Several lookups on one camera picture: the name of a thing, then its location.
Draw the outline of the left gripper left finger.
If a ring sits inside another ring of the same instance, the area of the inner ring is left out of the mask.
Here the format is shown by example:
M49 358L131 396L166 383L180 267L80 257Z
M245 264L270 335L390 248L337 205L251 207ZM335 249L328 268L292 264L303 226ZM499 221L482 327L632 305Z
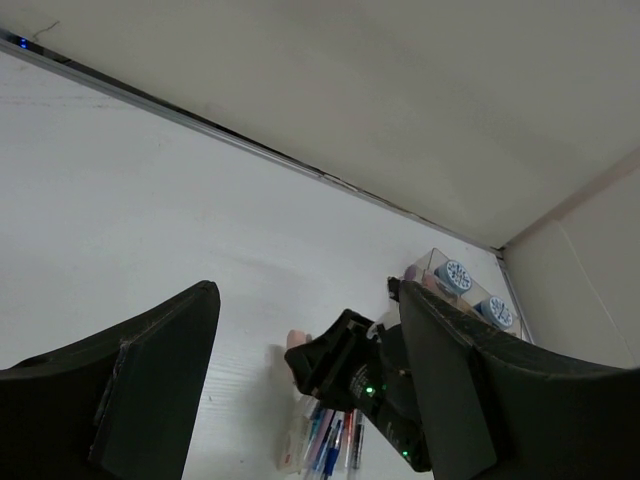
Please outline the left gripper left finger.
M2 478L181 478L219 312L201 281L2 370Z

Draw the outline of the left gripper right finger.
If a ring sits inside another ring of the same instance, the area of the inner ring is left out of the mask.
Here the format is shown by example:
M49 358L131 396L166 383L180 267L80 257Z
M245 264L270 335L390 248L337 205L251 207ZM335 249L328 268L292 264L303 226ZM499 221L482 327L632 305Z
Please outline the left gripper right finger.
M437 479L635 479L639 373L560 355L414 282L401 327Z

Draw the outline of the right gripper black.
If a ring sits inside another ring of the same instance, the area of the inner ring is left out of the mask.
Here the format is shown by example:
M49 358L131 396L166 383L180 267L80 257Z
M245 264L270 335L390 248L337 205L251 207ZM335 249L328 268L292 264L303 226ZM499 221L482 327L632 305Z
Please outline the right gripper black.
M400 326L369 338L373 321L346 309L320 336L284 360L302 394L337 411L360 411L415 471L431 460Z

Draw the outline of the pink white stapler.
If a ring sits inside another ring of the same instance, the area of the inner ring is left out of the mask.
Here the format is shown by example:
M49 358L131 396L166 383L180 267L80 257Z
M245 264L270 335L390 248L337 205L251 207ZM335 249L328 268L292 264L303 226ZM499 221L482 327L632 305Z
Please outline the pink white stapler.
M289 369L289 374L293 384L296 384L295 374L293 372L293 368L289 364L287 355L294 348L310 343L312 340L313 340L313 335L310 333L304 332L302 330L292 329L287 334L284 359Z

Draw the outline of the blue round jar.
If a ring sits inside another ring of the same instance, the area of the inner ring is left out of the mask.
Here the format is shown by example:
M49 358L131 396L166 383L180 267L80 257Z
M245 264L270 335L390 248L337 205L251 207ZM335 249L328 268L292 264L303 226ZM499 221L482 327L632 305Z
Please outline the blue round jar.
M489 323L500 330L507 330L514 324L514 315L506 302L498 296L490 296L477 303L474 309Z
M454 295L464 295L474 285L468 270L456 260L447 260L434 271L438 286Z

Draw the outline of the pink capped pencil tube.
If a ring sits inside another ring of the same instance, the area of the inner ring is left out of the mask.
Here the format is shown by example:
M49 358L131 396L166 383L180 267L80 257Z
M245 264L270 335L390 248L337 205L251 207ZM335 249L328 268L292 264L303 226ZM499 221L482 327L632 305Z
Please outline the pink capped pencil tube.
M419 283L425 289L449 302L455 302L459 298L459 295L437 275L415 264L406 268L403 279Z

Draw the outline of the clear desk organizer box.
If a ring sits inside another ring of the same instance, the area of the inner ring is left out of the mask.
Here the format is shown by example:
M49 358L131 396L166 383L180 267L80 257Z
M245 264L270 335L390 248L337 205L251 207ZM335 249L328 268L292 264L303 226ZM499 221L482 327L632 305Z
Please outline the clear desk organizer box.
M412 264L415 264L419 267L421 267L422 269L425 270L429 270L431 272L434 273L435 269L441 265L442 263L446 262L447 260L456 260L458 262L460 262L459 260L455 259L455 258L450 258L448 256L446 256L444 253L442 253L440 250L438 250L437 248L432 249L428 254L422 256L421 258L419 258L418 260L414 261ZM469 272L469 274L471 275L469 269L463 264L461 263ZM520 325L519 325L519 318L516 314L514 305L508 301L505 297L500 296L500 295L496 295L493 291L491 290L487 290L486 288L484 288L477 280L474 276L472 276L474 285L473 288L467 292L464 295L459 295L459 298L457 301L455 302L449 302L451 305L453 305L454 307L458 308L461 311L464 311L468 314L470 314L471 316L478 318L479 320L483 321L484 323L489 324L490 326L495 327L494 325L492 325L491 323L489 323L487 320L485 320L475 309L474 306L481 302L482 300L484 300L487 297L490 296L498 296L500 298L502 298L507 306L509 307L509 309L511 310L511 312L514 315L514 324L511 328L507 329L507 330L501 330L501 331L505 331L521 340L523 340L520 336Z

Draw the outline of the teal capped pen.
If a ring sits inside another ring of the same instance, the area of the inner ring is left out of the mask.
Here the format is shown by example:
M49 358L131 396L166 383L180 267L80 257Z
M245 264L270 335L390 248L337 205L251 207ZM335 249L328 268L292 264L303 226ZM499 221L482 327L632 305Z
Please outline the teal capped pen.
M313 442L315 441L317 431L320 427L322 420L324 419L324 415L325 415L325 409L322 406L317 405L310 419L310 430L307 438L307 448L310 448Z

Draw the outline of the orange capped pen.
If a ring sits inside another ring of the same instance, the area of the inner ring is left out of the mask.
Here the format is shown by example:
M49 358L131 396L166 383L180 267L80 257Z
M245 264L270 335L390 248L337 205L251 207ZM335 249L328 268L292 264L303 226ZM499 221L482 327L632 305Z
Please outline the orange capped pen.
M349 467L354 437L354 421L355 412L351 411L345 416L345 430L344 430L344 455L342 460L342 467L347 470Z

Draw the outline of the blue capped pen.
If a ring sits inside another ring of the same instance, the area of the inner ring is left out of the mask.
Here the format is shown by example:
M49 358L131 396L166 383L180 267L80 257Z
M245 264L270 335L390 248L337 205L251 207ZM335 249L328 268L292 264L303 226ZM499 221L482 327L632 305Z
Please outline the blue capped pen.
M327 451L326 451L326 456L324 460L324 465L320 475L320 478L322 480L329 479L333 474L335 464L339 456L343 426L344 426L344 417L339 417L332 428L331 435L329 437L329 441L327 444Z

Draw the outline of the black capped pen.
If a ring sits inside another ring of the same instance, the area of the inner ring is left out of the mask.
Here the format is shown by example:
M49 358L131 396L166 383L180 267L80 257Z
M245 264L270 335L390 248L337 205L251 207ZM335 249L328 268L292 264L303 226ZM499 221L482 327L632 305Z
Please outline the black capped pen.
M364 424L359 422L355 427L354 445L351 457L350 470L356 471L361 468L361 457L364 442Z

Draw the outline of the right aluminium rail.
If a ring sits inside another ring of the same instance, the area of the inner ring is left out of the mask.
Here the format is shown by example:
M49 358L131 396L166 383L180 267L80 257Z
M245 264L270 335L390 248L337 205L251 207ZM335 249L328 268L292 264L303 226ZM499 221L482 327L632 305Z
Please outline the right aluminium rail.
M514 304L514 308L516 311L516 314L519 318L519 325L520 325L520 336L523 340L527 341L528 343L532 343L532 338L531 338L531 334L530 334L530 329L526 323L526 318L525 315L522 311L521 308L521 303L517 297L516 294L516 290L514 287L514 284L512 282L511 276L509 274L508 268L507 268L507 264L506 261L504 260L504 256L502 255L502 253L499 253L499 255L497 256L497 261L500 267L500 270L502 272L505 284L507 286L507 289L509 291L509 295L513 301Z

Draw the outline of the aluminium rail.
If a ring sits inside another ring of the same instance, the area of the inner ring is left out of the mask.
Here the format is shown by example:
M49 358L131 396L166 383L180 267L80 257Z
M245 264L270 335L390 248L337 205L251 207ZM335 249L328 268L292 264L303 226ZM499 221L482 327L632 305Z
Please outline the aluminium rail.
M500 267L500 270L502 272L505 284L507 286L507 289L509 291L509 295L513 301L514 304L514 308L516 311L516 314L519 318L519 325L520 325L520 336L523 340L527 341L528 343L532 343L532 338L531 338L531 334L530 334L530 329L526 323L526 318L525 315L522 311L521 308L521 303L517 297L516 294L516 290L514 287L514 284L512 282L511 276L509 274L508 268L507 268L507 264L506 261L504 260L504 256L502 255L502 253L499 253L499 255L497 256L497 261Z
M247 153L254 154L271 163L281 165L309 178L314 178L318 181L327 183L377 206L393 211L413 221L432 227L475 247L488 251L496 255L499 259L503 258L503 250L501 248L485 246L462 234L455 233L450 229L434 223L431 220L383 197L355 186L335 175L329 174L324 170L318 169L294 157L274 150L246 136L240 135L222 125L207 120L202 116L189 112L156 96L150 95L140 89L134 88L95 69L89 68L68 57L60 55L53 50L37 44L29 38L25 38L6 29L2 29L1 51L24 60L34 66L43 68L65 79L123 101L133 107L142 109L150 114L159 116L165 120L219 140Z

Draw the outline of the back aluminium rail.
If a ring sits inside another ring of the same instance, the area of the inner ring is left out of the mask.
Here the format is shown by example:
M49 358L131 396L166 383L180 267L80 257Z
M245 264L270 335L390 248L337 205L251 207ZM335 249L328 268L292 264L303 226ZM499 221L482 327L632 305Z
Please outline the back aluminium rail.
M43 68L65 79L123 101L133 107L142 109L150 114L159 116L165 120L219 140L247 153L254 154L271 163L281 165L309 178L314 178L318 181L327 183L377 206L393 211L413 221L432 227L475 247L488 251L496 255L499 259L503 258L503 250L501 248L485 246L462 234L455 233L450 229L434 223L431 220L383 197L355 186L335 175L329 174L324 170L318 169L294 157L274 150L246 136L240 135L222 125L207 120L202 116L189 112L156 96L150 95L140 89L134 88L95 69L89 68L68 57L60 55L53 50L37 44L29 38L25 38L6 29L2 29L1 51L24 60L34 66Z

